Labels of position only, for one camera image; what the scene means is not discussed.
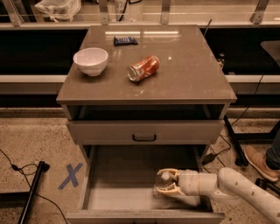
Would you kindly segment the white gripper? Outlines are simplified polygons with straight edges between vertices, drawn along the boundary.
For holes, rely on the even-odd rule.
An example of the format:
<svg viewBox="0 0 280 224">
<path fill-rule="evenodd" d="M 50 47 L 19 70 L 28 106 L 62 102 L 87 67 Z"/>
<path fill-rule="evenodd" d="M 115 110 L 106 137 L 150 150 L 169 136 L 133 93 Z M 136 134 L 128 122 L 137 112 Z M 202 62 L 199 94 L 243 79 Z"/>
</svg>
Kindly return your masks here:
<svg viewBox="0 0 280 224">
<path fill-rule="evenodd" d="M 163 183 L 155 185 L 157 193 L 166 196 L 197 196 L 199 194 L 199 173 L 197 171 L 181 171 L 174 168 L 165 168 L 157 172 L 157 175 L 164 181 L 172 183 Z"/>
</svg>

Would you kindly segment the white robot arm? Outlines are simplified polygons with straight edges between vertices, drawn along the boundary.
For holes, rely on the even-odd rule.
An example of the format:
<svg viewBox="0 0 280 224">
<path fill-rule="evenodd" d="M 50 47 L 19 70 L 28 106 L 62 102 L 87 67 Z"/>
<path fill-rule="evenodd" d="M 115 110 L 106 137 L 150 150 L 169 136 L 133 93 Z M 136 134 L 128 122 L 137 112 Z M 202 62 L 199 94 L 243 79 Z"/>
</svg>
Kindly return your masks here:
<svg viewBox="0 0 280 224">
<path fill-rule="evenodd" d="M 228 167 L 221 168 L 217 174 L 162 169 L 157 172 L 154 189 L 169 197 L 207 196 L 224 204 L 236 204 L 243 199 L 272 224 L 280 224 L 280 199 Z"/>
</svg>

